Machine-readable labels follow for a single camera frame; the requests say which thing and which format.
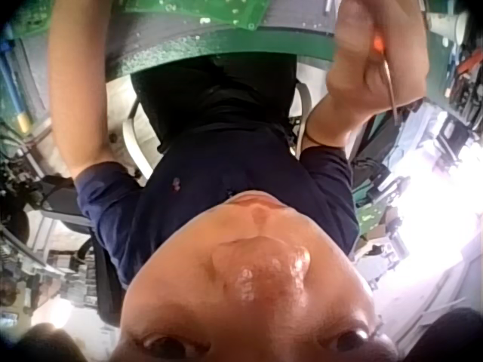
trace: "gray surface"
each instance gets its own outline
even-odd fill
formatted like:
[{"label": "gray surface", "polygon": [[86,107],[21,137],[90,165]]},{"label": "gray surface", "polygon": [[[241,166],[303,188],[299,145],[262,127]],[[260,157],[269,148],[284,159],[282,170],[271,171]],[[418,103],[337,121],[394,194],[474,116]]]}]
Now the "gray surface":
[{"label": "gray surface", "polygon": [[[324,35],[335,28],[335,7],[324,13],[325,2],[319,0],[272,0],[262,26],[269,29],[286,29]],[[122,61],[133,56],[143,57],[143,52],[157,44],[189,36],[200,36],[229,26],[200,24],[198,18],[175,14],[117,14],[112,18],[107,42],[107,68],[122,66]],[[42,34],[22,40],[26,55],[19,64],[26,79],[27,97],[34,100],[31,111],[38,118],[48,115],[47,43],[48,35]],[[183,59],[183,49],[179,58]]]}]

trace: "hand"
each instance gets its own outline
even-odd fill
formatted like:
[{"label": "hand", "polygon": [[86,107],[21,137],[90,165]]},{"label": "hand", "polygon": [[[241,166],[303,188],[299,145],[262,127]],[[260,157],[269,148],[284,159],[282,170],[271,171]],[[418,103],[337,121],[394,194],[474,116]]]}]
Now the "hand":
[{"label": "hand", "polygon": [[327,86],[338,106],[364,116],[391,108],[383,57],[374,49],[376,33],[386,48],[396,104],[426,94],[429,59],[417,0],[342,0]]}]

